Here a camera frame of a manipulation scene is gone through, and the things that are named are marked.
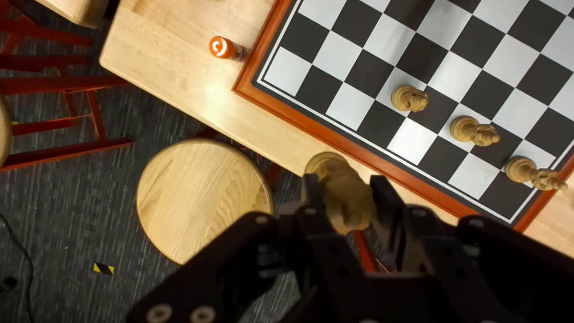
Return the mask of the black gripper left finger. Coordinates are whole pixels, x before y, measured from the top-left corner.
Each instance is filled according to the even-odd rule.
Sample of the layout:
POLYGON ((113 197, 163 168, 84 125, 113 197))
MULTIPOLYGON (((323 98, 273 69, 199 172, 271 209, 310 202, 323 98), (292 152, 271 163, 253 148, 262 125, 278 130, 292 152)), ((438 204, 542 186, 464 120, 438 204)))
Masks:
POLYGON ((307 276, 344 281, 353 276, 353 251, 326 217, 325 188, 312 173, 303 177, 301 234, 307 276))

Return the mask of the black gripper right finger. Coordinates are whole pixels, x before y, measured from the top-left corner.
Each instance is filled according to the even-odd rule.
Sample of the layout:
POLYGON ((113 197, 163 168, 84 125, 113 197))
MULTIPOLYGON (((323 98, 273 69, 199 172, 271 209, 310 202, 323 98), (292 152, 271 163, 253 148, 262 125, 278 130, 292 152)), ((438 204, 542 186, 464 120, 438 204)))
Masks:
POLYGON ((414 269, 414 234, 407 204, 384 175, 373 175, 369 186, 377 208, 371 220, 377 238, 393 254, 396 269, 414 269))

